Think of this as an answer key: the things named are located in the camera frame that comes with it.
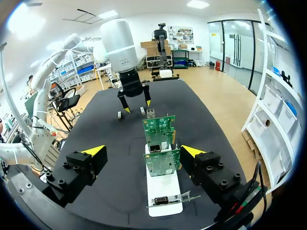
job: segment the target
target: person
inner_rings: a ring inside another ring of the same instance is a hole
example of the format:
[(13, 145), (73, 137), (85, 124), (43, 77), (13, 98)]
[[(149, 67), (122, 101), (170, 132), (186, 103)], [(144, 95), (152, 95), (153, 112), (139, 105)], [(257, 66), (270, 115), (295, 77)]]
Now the person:
[(33, 79), (33, 75), (30, 75), (29, 80), (27, 81), (27, 92), (31, 95), (33, 95), (35, 93), (35, 90), (32, 90), (32, 88), (31, 88), (32, 79)]

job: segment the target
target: glass wall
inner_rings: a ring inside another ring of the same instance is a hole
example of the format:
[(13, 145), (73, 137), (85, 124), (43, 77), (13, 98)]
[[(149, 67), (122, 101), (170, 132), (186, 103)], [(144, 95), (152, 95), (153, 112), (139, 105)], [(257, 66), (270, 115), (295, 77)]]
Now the glass wall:
[(249, 86), (254, 58), (251, 22), (223, 22), (225, 37), (224, 72), (246, 88)]
[(223, 62), (223, 30), (222, 22), (208, 23), (210, 41), (210, 61)]
[[(257, 95), (263, 71), (262, 25), (252, 20), (225, 20), (208, 23), (210, 61), (221, 61), (221, 71)], [(267, 24), (266, 30), (272, 31)], [(268, 65), (275, 65), (275, 43), (268, 37)]]

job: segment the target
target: ceiling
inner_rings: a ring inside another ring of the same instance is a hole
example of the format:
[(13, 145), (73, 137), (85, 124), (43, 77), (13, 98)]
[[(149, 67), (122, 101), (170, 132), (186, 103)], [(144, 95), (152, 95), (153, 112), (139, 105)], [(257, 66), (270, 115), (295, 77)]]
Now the ceiling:
[(67, 21), (83, 15), (87, 11), (93, 15), (84, 15), (82, 18), (93, 17), (87, 22), (94, 22), (98, 17), (94, 15), (115, 10), (118, 17), (156, 12), (173, 12), (191, 14), (200, 17), (210, 17), (218, 14), (232, 12), (257, 12), (259, 2), (256, 0), (204, 0), (210, 6), (204, 9), (187, 7), (190, 0), (31, 0), (32, 5), (29, 12), (34, 13), (46, 20), (43, 29), (35, 37), (19, 40), (16, 34), (5, 30), (5, 40), (8, 44), (5, 48), (5, 69), (6, 74), (12, 73), (12, 84), (19, 78), (25, 78), (34, 74), (38, 67), (30, 68), (30, 65), (37, 60), (47, 59), (52, 51), (46, 47), (55, 41), (64, 40), (72, 33), (80, 34), (82, 31), (91, 29), (93, 26), (102, 24), (100, 20), (93, 24)]

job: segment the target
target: red fire extinguisher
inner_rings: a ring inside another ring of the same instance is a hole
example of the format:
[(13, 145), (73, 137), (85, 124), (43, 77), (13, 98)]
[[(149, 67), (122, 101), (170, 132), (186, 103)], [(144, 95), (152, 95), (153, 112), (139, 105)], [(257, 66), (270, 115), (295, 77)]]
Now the red fire extinguisher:
[(220, 67), (221, 67), (220, 61), (216, 61), (216, 63), (215, 63), (215, 70), (216, 71), (220, 71)]

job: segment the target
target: black office chair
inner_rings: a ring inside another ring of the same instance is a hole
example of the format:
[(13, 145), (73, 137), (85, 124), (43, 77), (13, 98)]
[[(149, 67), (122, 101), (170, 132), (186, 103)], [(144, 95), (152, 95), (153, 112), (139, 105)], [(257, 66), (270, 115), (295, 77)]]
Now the black office chair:
[[(64, 91), (60, 86), (59, 84), (57, 84), (56, 82), (54, 83), (58, 88), (59, 88), (59, 91), (61, 92), (61, 96), (58, 98), (57, 101), (55, 101), (55, 105), (56, 105), (56, 112), (57, 112), (57, 116), (61, 119), (61, 121), (63, 122), (63, 124), (65, 125), (65, 127), (70, 130), (72, 129), (72, 122), (73, 120), (75, 119), (78, 119), (78, 116), (80, 116), (81, 113), (77, 113), (75, 114), (71, 108), (75, 107), (77, 104), (78, 104), (78, 101), (80, 99), (80, 95), (75, 95), (76, 94), (76, 88), (71, 88), (67, 91)], [(65, 98), (65, 96), (67, 95), (67, 93), (71, 90), (74, 90), (73, 92), (73, 96), (70, 97), (70, 98)], [(67, 110), (70, 110), (73, 117), (68, 116), (70, 117), (70, 120), (65, 116), (65, 111)], [(70, 126), (70, 128), (68, 128), (66, 126), (66, 124), (64, 123), (64, 121), (62, 120), (62, 117), (65, 118), (65, 120), (67, 121), (68, 125)]]

